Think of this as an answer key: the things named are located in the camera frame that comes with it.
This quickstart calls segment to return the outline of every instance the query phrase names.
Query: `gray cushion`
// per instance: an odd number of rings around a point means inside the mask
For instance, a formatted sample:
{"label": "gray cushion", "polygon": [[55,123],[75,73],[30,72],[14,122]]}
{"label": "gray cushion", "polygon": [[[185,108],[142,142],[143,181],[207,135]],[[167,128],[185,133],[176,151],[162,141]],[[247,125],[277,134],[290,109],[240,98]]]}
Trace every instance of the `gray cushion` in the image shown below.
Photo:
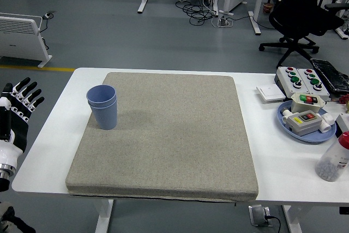
{"label": "gray cushion", "polygon": [[66,179],[70,194],[256,199],[233,78],[109,73],[104,83],[117,90],[118,124],[101,130],[91,115]]}

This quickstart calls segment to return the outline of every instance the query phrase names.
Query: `control box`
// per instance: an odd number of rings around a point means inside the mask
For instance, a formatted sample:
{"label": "control box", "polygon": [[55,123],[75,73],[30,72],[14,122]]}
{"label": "control box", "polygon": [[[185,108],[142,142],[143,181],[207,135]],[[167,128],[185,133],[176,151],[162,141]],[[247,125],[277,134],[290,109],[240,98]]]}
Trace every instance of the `control box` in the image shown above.
{"label": "control box", "polygon": [[278,67],[274,81],[288,98],[294,93],[303,93],[318,95],[324,101],[330,100],[329,92],[313,69]]}
{"label": "control box", "polygon": [[318,117],[311,110],[296,113],[289,116],[285,127],[298,136],[303,136],[317,131],[321,126],[322,118]]}
{"label": "control box", "polygon": [[291,99],[291,112],[303,112],[306,110],[312,110],[318,113],[320,108],[325,106],[325,101],[319,95],[310,95],[295,93],[292,95]]}

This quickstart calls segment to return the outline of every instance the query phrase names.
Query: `blue cup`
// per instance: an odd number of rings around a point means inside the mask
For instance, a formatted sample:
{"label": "blue cup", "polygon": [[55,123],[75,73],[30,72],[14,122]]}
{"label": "blue cup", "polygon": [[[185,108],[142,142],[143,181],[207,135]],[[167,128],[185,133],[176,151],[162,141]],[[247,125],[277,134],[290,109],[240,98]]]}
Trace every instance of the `blue cup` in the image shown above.
{"label": "blue cup", "polygon": [[92,87],[86,94],[87,101],[93,107],[107,107],[116,101],[116,90],[109,85]]}
{"label": "blue cup", "polygon": [[106,107],[91,106],[92,113],[101,129],[113,129],[117,124],[117,101]]}

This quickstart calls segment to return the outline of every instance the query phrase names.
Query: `yellow label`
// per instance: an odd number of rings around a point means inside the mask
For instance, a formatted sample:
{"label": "yellow label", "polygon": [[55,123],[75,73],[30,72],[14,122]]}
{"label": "yellow label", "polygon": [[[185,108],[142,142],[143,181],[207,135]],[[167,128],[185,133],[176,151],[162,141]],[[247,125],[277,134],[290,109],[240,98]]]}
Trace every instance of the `yellow label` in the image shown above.
{"label": "yellow label", "polygon": [[293,119],[294,119],[294,121],[298,122],[299,124],[302,124],[302,123],[303,123],[303,121],[300,120],[298,117],[294,117]]}

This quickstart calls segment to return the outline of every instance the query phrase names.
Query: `robot finger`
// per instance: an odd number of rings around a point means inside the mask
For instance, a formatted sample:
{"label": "robot finger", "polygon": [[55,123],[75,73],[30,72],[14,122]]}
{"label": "robot finger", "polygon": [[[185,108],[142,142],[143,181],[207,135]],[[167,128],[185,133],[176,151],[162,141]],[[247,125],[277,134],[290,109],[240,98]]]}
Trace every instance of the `robot finger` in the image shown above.
{"label": "robot finger", "polygon": [[30,81],[31,79],[29,77],[26,77],[21,82],[19,82],[16,86],[13,87],[12,95],[15,97],[19,93],[19,91]]}
{"label": "robot finger", "polygon": [[23,101],[24,98],[28,95],[28,93],[30,91],[32,91],[36,86],[38,85],[38,83],[36,82],[33,82],[31,83],[29,86],[27,86],[25,89],[23,89],[22,92],[18,93],[15,98],[18,100],[18,101]]}
{"label": "robot finger", "polygon": [[23,100],[22,104],[25,107],[28,107],[31,104],[31,102],[34,100],[34,98],[36,98],[38,95],[40,95],[40,93],[41,93],[41,89],[36,90],[32,94],[30,94],[25,100]]}
{"label": "robot finger", "polygon": [[34,101],[32,104],[29,105],[28,109],[30,112],[34,112],[34,110],[37,108],[39,104],[41,104],[45,100],[44,97],[38,98],[36,101]]}

